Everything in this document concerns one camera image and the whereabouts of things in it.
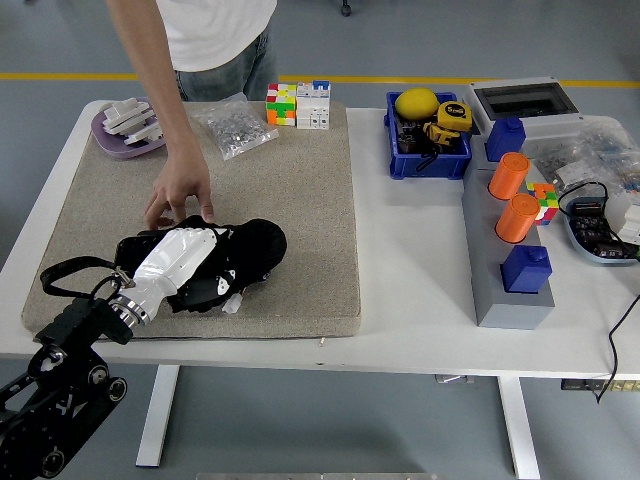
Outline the person's right hand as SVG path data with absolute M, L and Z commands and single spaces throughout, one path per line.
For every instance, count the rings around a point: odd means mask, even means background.
M 186 219 L 186 201 L 197 199 L 200 215 L 214 222 L 208 165 L 198 145 L 171 145 L 168 158 L 156 178 L 144 211 L 146 225 L 156 230 Z

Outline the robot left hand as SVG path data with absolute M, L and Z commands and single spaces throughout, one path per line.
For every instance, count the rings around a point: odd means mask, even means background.
M 224 249 L 231 234 L 229 228 L 191 227 L 122 240 L 115 263 L 129 283 L 113 307 L 147 324 L 163 300 L 175 312 L 205 312 L 225 302 L 237 273 Z

